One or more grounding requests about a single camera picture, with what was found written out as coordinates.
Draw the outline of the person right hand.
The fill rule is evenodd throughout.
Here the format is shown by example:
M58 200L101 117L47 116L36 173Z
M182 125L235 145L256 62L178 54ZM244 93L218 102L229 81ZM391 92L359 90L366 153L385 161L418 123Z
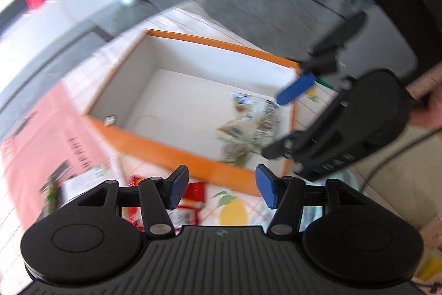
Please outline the person right hand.
M414 80L406 89L415 100L422 101L412 106L408 123L423 129L441 127L441 63Z

